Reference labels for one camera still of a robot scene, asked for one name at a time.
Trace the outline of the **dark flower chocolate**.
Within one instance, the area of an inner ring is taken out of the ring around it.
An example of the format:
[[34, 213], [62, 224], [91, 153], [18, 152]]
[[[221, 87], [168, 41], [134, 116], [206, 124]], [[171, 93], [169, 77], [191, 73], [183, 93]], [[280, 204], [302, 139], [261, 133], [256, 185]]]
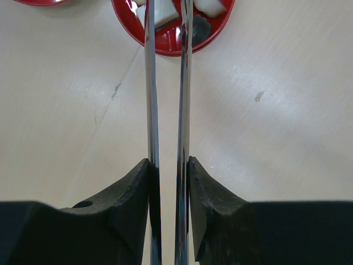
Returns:
[[192, 21], [192, 46], [197, 46], [207, 40], [211, 34], [211, 24], [206, 18], [197, 14], [194, 15]]

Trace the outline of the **white square chocolate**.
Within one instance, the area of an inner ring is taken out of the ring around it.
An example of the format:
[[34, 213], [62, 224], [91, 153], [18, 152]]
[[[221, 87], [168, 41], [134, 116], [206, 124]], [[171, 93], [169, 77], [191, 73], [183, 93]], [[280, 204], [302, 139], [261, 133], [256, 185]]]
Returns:
[[[136, 15], [142, 25], [145, 27], [145, 0], [134, 1], [137, 4]], [[154, 26], [155, 30], [160, 30], [165, 25], [179, 17], [179, 14], [171, 0], [155, 0], [154, 1]]]

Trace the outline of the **metal serving tongs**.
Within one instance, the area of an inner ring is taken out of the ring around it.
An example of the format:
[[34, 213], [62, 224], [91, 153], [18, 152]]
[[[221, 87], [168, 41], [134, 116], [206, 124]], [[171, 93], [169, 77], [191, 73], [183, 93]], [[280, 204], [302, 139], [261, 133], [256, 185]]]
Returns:
[[[190, 83], [192, 62], [193, 2], [181, 1], [181, 72], [176, 173], [175, 264], [189, 264], [189, 136]], [[156, 49], [154, 1], [145, 9], [145, 69], [147, 94], [149, 177], [150, 263], [162, 264], [161, 195], [159, 174], [158, 101], [156, 87]]]

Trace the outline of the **white wedge chocolate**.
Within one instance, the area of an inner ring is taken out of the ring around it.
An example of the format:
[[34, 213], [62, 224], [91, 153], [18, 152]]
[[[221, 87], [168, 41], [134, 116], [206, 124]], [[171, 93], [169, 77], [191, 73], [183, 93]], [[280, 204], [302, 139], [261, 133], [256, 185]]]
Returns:
[[219, 0], [194, 0], [194, 5], [210, 18], [216, 18], [227, 11]]

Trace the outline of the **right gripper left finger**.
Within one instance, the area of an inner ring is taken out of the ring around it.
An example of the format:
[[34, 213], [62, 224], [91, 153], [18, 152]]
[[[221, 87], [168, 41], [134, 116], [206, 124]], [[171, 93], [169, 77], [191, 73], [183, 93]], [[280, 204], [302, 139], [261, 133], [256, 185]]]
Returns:
[[149, 161], [71, 208], [1, 202], [2, 264], [141, 264]]

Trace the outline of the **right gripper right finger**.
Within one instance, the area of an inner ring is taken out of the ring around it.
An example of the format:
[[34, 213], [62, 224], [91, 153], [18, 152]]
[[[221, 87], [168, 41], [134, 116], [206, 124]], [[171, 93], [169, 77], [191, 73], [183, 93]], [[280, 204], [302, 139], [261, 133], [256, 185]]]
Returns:
[[351, 264], [352, 202], [248, 202], [189, 159], [200, 264]]

